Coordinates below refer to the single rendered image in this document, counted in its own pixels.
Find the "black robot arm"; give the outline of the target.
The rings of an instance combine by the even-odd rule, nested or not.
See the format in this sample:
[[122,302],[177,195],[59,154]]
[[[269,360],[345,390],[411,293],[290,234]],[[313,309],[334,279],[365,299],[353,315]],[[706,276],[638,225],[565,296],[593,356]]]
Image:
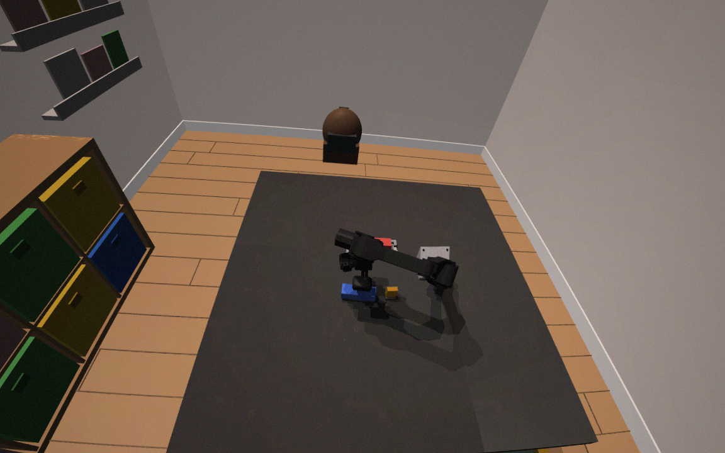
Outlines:
[[[415,256],[403,254],[397,250],[387,249],[381,240],[366,235],[359,230],[355,233],[350,230],[339,229],[335,236],[336,246],[347,249],[349,252],[339,255],[340,269],[350,272],[354,267],[359,270],[359,262],[366,260],[382,260],[415,273],[425,276],[425,280],[438,288],[451,288],[458,270],[456,262],[446,260],[440,256],[427,257],[420,260]],[[356,261],[358,260],[358,261]],[[431,277],[432,275],[432,277]]]

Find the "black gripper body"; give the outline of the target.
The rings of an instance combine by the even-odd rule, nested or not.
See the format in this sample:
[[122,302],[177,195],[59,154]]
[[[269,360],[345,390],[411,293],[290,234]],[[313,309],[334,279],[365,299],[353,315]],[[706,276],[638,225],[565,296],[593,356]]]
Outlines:
[[[368,276],[368,270],[372,271],[374,261],[366,260],[359,262],[359,270],[361,276],[353,276],[353,290],[370,292],[372,289],[372,279]],[[365,276],[364,276],[365,271]]]

